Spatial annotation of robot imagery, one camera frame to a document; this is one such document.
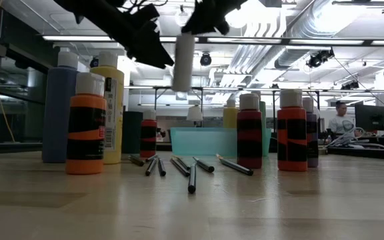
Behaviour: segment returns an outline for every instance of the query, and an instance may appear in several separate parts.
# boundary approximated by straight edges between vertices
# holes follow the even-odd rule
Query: white t-shirt
[[[330,120],[328,124],[328,128],[332,130],[332,132],[336,134],[344,134],[347,131],[354,128],[355,124],[353,124],[352,118],[348,116],[340,117],[336,115],[333,119]]]

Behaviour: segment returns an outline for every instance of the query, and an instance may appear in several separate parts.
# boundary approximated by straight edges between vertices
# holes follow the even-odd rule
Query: red paint bottle
[[[254,93],[239,96],[237,116],[238,164],[248,169],[259,169],[262,164],[262,129],[259,97]]]
[[[157,121],[155,110],[143,113],[140,132],[140,157],[152,157],[157,150]]]
[[[285,89],[280,92],[278,110],[278,169],[307,170],[306,110],[302,108],[302,91]]]

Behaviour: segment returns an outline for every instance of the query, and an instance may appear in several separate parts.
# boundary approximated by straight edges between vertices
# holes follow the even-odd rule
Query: wooden table
[[[212,161],[197,191],[161,153],[167,176],[130,163],[66,175],[41,153],[0,155],[0,240],[384,239],[384,160],[328,155],[306,173],[276,155],[248,177]]]

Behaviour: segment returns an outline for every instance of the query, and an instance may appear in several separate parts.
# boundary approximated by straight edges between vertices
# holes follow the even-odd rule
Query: yellow paint bottle
[[[227,100],[227,108],[223,110],[223,127],[237,128],[238,108],[235,107],[235,100]]]
[[[105,123],[104,164],[121,162],[121,140],[123,129],[124,73],[117,69],[118,56],[108,51],[99,54],[99,66],[90,70],[105,78],[107,101]]]

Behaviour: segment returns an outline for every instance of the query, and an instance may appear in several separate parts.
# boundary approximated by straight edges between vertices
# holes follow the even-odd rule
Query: computer monitor
[[[356,126],[366,131],[384,130],[384,107],[355,105]]]

